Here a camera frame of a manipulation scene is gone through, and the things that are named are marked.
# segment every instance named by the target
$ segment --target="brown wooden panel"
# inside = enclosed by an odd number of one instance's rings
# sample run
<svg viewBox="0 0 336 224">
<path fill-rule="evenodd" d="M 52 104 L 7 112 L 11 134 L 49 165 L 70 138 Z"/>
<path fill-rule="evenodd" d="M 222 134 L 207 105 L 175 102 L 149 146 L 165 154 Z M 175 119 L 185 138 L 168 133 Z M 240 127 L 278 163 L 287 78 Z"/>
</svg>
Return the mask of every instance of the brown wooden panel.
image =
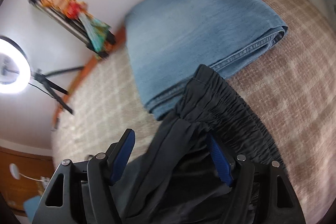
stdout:
<svg viewBox="0 0 336 224">
<path fill-rule="evenodd" d="M 4 148 L 0 149 L 0 159 L 0 192 L 11 208 L 23 211 L 24 201 L 41 194 L 39 191 L 41 182 L 24 177 L 16 180 L 9 171 L 9 164 L 16 164 L 20 173 L 28 177 L 40 179 L 41 176 L 52 177 L 53 161 L 51 157 L 20 153 Z"/>
</svg>

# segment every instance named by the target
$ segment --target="blue denim jeans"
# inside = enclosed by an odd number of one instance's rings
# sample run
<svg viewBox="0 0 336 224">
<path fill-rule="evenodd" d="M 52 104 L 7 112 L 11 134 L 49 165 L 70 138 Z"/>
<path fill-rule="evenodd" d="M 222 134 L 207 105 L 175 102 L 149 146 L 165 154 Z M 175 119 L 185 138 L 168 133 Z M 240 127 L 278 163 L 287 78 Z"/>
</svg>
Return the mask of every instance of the blue denim jeans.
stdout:
<svg viewBox="0 0 336 224">
<path fill-rule="evenodd" d="M 125 25 L 140 98 L 156 119 L 175 106 L 200 64 L 228 78 L 288 29 L 261 0 L 145 0 Z"/>
</svg>

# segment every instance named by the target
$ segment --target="black fabric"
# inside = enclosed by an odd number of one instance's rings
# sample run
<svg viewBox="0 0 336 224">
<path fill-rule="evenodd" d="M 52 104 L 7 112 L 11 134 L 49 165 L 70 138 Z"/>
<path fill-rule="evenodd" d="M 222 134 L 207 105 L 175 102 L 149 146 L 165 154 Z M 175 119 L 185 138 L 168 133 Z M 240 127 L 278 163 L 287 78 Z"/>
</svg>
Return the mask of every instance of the black fabric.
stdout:
<svg viewBox="0 0 336 224">
<path fill-rule="evenodd" d="M 268 164 L 283 160 L 267 129 L 214 70 L 200 65 L 183 98 L 163 120 L 147 152 L 127 165 L 112 187 L 127 224 L 215 223 L 230 202 L 206 133 L 221 137 L 236 154 Z"/>
</svg>

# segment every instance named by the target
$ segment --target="bed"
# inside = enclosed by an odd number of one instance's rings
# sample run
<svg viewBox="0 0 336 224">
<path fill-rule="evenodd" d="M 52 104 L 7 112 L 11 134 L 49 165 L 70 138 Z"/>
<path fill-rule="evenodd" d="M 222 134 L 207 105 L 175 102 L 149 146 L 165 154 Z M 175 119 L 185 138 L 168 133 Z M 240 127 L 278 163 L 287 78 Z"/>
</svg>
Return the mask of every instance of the bed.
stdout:
<svg viewBox="0 0 336 224">
<path fill-rule="evenodd" d="M 336 35 L 306 0 L 263 0 L 288 24 L 288 35 L 228 80 L 260 117 L 287 166 L 306 222 L 320 221 L 336 197 Z M 107 60 L 93 58 L 64 98 L 75 115 L 55 114 L 54 162 L 85 160 L 136 132 L 131 159 L 146 151 L 160 122 L 140 102 L 125 30 Z"/>
</svg>

